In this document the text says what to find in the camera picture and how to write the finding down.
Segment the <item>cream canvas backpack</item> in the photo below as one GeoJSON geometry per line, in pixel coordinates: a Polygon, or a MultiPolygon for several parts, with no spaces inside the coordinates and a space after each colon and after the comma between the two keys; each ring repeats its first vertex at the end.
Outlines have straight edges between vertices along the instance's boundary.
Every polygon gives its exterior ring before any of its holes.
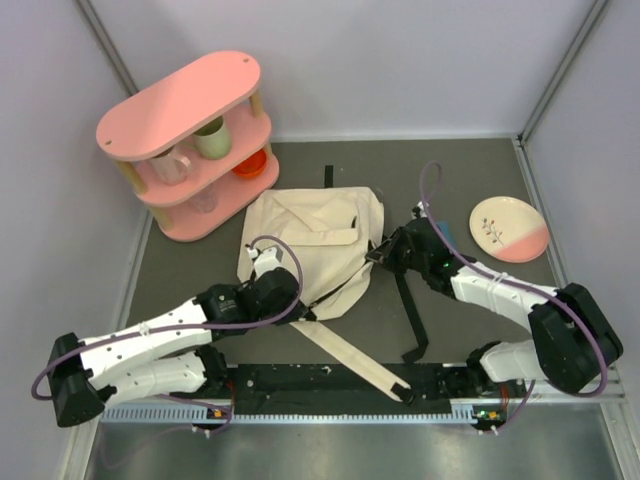
{"type": "Polygon", "coordinates": [[[396,402],[410,403],[410,384],[324,325],[342,317],[370,285],[368,251],[382,242],[384,206],[368,187],[267,190],[246,210],[241,244],[287,244],[291,273],[300,265],[301,301],[317,317],[290,324],[343,366],[396,402]]]}

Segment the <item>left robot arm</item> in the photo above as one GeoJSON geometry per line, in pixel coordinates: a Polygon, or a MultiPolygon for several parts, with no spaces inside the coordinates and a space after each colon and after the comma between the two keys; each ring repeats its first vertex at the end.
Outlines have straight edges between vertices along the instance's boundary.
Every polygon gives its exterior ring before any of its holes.
{"type": "Polygon", "coordinates": [[[228,368],[216,341],[304,316],[301,280],[285,268],[217,284],[151,320],[110,335],[55,340],[46,373],[56,423],[84,424],[121,403],[156,395],[225,391],[228,368]]]}

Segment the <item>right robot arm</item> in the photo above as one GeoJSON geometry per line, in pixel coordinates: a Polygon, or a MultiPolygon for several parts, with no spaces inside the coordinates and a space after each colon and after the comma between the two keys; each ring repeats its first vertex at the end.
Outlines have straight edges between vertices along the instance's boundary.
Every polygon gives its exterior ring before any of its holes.
{"type": "Polygon", "coordinates": [[[466,372],[469,388],[478,395],[490,395],[508,380],[545,379],[580,396],[624,352],[584,286],[543,287],[493,271],[453,252],[426,218],[396,229],[366,257],[394,274],[415,271],[432,290],[483,307],[530,333],[521,343],[499,341],[481,348],[479,363],[466,372]]]}

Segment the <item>blue wallet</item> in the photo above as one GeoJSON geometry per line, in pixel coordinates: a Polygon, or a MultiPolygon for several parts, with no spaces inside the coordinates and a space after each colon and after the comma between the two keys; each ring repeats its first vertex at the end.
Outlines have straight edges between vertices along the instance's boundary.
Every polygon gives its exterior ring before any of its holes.
{"type": "Polygon", "coordinates": [[[444,235],[444,237],[447,239],[447,241],[453,246],[456,247],[456,242],[451,234],[450,228],[449,228],[449,224],[446,221],[438,221],[437,222],[437,226],[440,229],[440,231],[442,232],[442,234],[444,235]]]}

